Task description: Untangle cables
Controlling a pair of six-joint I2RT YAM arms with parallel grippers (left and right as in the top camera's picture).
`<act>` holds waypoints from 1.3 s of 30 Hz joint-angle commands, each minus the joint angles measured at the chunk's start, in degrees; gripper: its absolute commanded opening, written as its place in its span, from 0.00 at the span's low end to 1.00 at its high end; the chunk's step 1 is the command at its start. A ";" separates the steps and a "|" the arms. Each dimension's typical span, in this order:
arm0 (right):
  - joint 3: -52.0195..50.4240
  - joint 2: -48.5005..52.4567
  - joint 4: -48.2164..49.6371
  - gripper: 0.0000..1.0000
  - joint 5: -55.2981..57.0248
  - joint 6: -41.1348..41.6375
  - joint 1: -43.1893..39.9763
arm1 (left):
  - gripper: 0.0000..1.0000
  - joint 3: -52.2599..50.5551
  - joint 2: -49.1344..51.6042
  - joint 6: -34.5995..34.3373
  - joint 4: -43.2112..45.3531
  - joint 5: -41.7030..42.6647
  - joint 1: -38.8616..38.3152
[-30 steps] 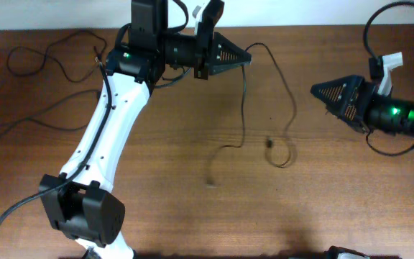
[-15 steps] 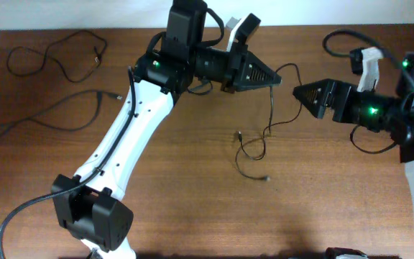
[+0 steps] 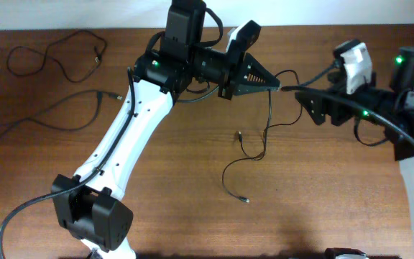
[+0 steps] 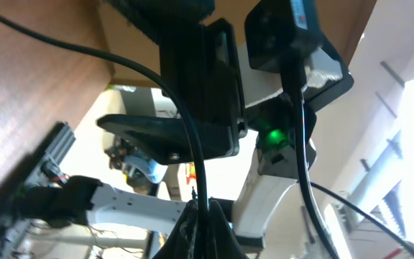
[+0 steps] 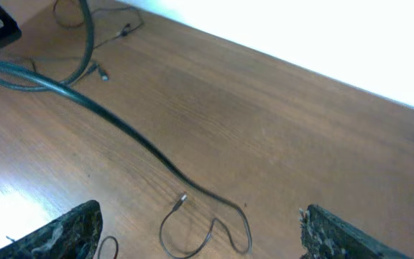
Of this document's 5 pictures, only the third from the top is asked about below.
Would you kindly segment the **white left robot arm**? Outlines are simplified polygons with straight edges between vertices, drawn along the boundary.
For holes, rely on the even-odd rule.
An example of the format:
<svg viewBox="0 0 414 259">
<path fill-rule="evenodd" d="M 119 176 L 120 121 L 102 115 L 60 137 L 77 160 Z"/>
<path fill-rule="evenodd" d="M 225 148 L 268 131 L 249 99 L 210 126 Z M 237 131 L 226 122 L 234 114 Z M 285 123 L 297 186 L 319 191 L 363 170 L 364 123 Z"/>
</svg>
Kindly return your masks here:
<svg viewBox="0 0 414 259">
<path fill-rule="evenodd" d="M 261 28 L 234 29 L 224 52 L 202 41 L 211 10 L 203 1 L 174 1 L 166 28 L 153 35 L 128 72 L 124 103 L 98 147 L 73 176 L 52 183 L 57 220 L 91 258 L 134 258 L 127 234 L 133 213 L 123 204 L 132 170 L 158 124 L 193 81 L 214 83 L 223 99 L 278 89 L 280 82 L 250 53 Z"/>
</svg>

